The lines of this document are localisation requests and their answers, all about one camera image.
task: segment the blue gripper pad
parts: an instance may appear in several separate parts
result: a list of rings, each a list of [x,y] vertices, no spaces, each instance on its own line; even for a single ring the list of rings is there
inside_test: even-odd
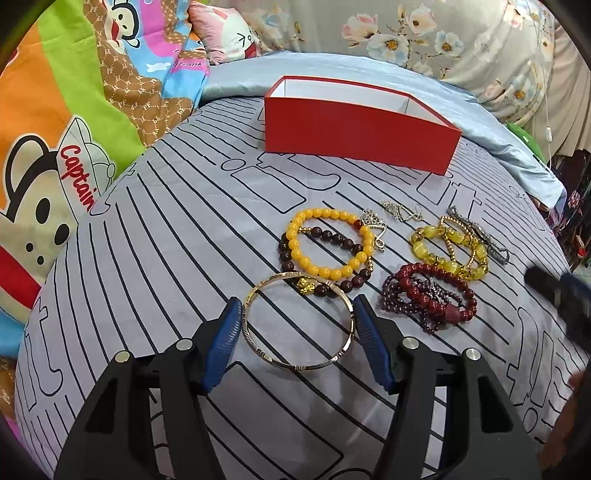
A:
[[[240,336],[240,324],[243,315],[244,305],[236,297],[232,297],[228,300],[220,318],[212,320],[213,322],[221,322],[221,325],[205,354],[205,367],[201,385],[207,393],[211,392],[213,387],[219,385],[222,381],[226,366]]]
[[[359,341],[368,359],[369,366],[377,383],[382,385],[386,392],[394,389],[394,376],[392,375],[390,352],[382,340],[374,321],[360,296],[353,301],[355,319],[357,320],[357,334]]]

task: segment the yellow crystal bracelet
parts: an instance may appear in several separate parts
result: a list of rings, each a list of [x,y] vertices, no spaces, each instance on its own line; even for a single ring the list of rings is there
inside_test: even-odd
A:
[[[459,232],[454,228],[448,227],[445,223],[452,223],[457,225],[463,232]],[[429,253],[424,238],[442,237],[446,244],[447,252],[449,253],[449,260],[443,257],[438,257],[435,254]],[[488,273],[488,255],[486,247],[478,241],[470,228],[458,220],[442,216],[439,219],[438,225],[429,225],[424,228],[418,228],[414,231],[410,238],[414,255],[430,265],[436,265],[443,268],[445,271],[458,275],[463,280],[480,280]],[[456,259],[456,253],[453,244],[462,247],[470,248],[470,260],[466,265],[462,265]],[[476,263],[477,267],[472,268],[472,264]]]

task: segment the metal screw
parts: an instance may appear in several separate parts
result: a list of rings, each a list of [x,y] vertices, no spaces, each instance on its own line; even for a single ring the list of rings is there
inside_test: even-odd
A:
[[[177,350],[189,350],[193,346],[193,342],[188,338],[181,338],[177,342]]]
[[[402,345],[409,350],[414,350],[415,348],[418,348],[418,340],[415,337],[405,337],[404,340],[402,340]]]
[[[117,363],[124,364],[127,360],[129,360],[129,357],[131,357],[131,355],[127,350],[121,350],[115,355],[115,361]]]
[[[470,359],[470,360],[480,360],[480,357],[482,356],[482,354],[476,350],[475,348],[469,348],[468,350],[466,350],[466,356]]]

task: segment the jewelry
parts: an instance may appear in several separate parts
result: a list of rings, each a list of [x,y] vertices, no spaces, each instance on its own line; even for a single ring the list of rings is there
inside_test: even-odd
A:
[[[365,209],[363,211],[361,221],[364,225],[367,225],[369,228],[379,228],[382,231],[376,238],[374,238],[374,247],[380,252],[383,252],[384,248],[386,247],[386,244],[382,240],[382,235],[386,233],[386,228],[388,226],[386,224],[386,221],[382,220],[379,216],[375,214],[373,210],[369,209]]]
[[[466,225],[480,239],[480,241],[486,246],[486,250],[493,260],[495,260],[500,265],[507,265],[509,263],[509,251],[502,245],[499,246],[499,243],[497,243],[497,240],[491,234],[487,233],[477,223],[462,217],[457,212],[456,207],[449,207],[447,212],[454,219],[464,223],[464,225]]]
[[[420,280],[416,273],[425,276],[426,280]],[[466,304],[463,305],[462,296],[433,282],[433,277],[456,287],[462,293]],[[409,301],[402,300],[403,293]],[[386,278],[380,299],[380,307],[387,312],[406,315],[418,313],[421,317],[419,324],[427,333],[438,331],[445,323],[457,325],[470,321],[476,315],[477,304],[474,292],[458,275],[434,265],[418,263],[404,265],[396,274]]]
[[[317,283],[317,285],[323,285],[326,288],[330,288],[331,290],[334,291],[334,293],[341,300],[343,300],[343,302],[349,312],[351,324],[350,324],[349,336],[347,337],[345,344],[343,345],[341,350],[339,350],[333,357],[331,357],[329,360],[327,360],[326,362],[323,362],[321,364],[301,366],[301,365],[291,365],[291,364],[288,364],[285,362],[281,362],[279,360],[275,360],[274,358],[270,357],[267,353],[265,353],[263,350],[261,350],[259,348],[259,346],[252,339],[250,330],[248,329],[248,321],[247,321],[248,310],[249,310],[250,306],[252,305],[252,302],[254,301],[254,299],[257,297],[260,289],[262,289],[263,287],[265,287],[268,284],[271,284],[273,282],[276,282],[279,280],[287,280],[287,279],[291,279],[291,278],[299,278],[301,280],[307,280],[307,281],[310,281],[313,283]],[[349,300],[347,295],[345,293],[343,293],[343,291],[339,287],[337,287],[333,282],[331,282],[330,280],[327,280],[325,278],[318,277],[315,275],[308,275],[306,273],[301,273],[301,272],[277,273],[275,275],[270,276],[266,280],[263,280],[258,285],[255,285],[255,287],[246,296],[246,300],[244,301],[244,310],[242,313],[242,334],[244,335],[244,339],[248,343],[248,346],[259,357],[261,357],[265,362],[268,362],[271,365],[275,365],[276,367],[285,368],[288,370],[298,371],[298,372],[305,371],[305,370],[317,370],[319,368],[323,368],[323,367],[326,367],[330,364],[335,363],[339,358],[341,358],[345,354],[345,352],[351,346],[351,343],[353,341],[353,337],[355,335],[355,315],[353,313],[353,304],[351,303],[351,301]]]
[[[397,222],[408,222],[409,220],[423,221],[423,213],[415,210],[414,212],[401,203],[392,202],[391,200],[381,200],[379,204],[388,212]]]
[[[359,232],[359,235],[363,239],[363,244],[354,244],[353,240],[345,238],[340,233],[333,234],[330,230],[323,231],[319,226],[313,228],[302,226],[302,223],[305,220],[320,217],[346,221]],[[347,265],[341,268],[331,269],[329,267],[317,267],[312,263],[311,259],[304,256],[300,250],[300,241],[297,239],[297,235],[300,232],[309,234],[312,238],[320,238],[325,242],[330,241],[331,244],[339,246],[343,250],[351,251],[353,257],[349,260]],[[294,261],[297,261],[300,267],[305,269],[309,275],[319,275],[322,278],[331,279],[336,282],[342,278],[347,279],[354,274],[355,270],[359,268],[361,264],[365,263],[366,268],[361,269],[350,281],[343,280],[341,282],[341,290],[348,293],[353,290],[353,288],[361,287],[371,277],[371,273],[374,270],[374,264],[371,260],[371,257],[374,254],[374,239],[375,235],[370,228],[367,225],[364,225],[360,219],[351,213],[329,208],[309,208],[302,210],[295,214],[295,217],[288,225],[287,230],[281,236],[281,241],[278,246],[280,252],[279,258],[282,261],[281,271],[294,271],[296,268]],[[310,289],[303,285],[302,288],[300,288],[300,291],[302,293],[309,293]],[[314,293],[317,296],[325,296],[330,293],[330,290],[325,291],[324,295],[322,295],[320,290],[315,290]]]
[[[457,230],[446,227],[445,222],[453,223],[464,230],[463,233]],[[437,257],[429,253],[429,250],[423,242],[424,238],[435,238],[440,236],[446,244],[447,252],[450,260],[443,257]],[[488,273],[488,257],[486,256],[486,248],[478,239],[471,233],[471,230],[461,222],[448,217],[442,216],[439,219],[439,225],[429,225],[424,228],[417,228],[410,237],[410,244],[412,245],[414,255],[423,260],[425,263],[443,267],[443,269],[452,274],[457,274],[463,280],[480,280]],[[456,259],[456,253],[453,244],[470,248],[470,260],[466,265],[462,265]],[[476,268],[471,268],[473,263],[477,263]]]

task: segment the green fabric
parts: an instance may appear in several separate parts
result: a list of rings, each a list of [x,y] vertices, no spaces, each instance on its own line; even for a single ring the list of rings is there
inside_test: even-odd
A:
[[[548,163],[548,160],[546,160],[546,158],[544,157],[544,153],[542,152],[542,149],[540,148],[538,143],[534,140],[534,137],[532,137],[528,132],[523,130],[521,127],[518,127],[517,125],[512,124],[510,122],[506,123],[506,127],[513,134],[515,134],[524,144],[527,145],[527,147],[534,153],[534,155],[536,156],[536,158],[540,162],[542,162],[543,164]]]
[[[95,30],[84,16],[83,2],[57,0],[37,24],[66,105],[84,119],[118,175],[145,147],[127,116],[105,99]]]

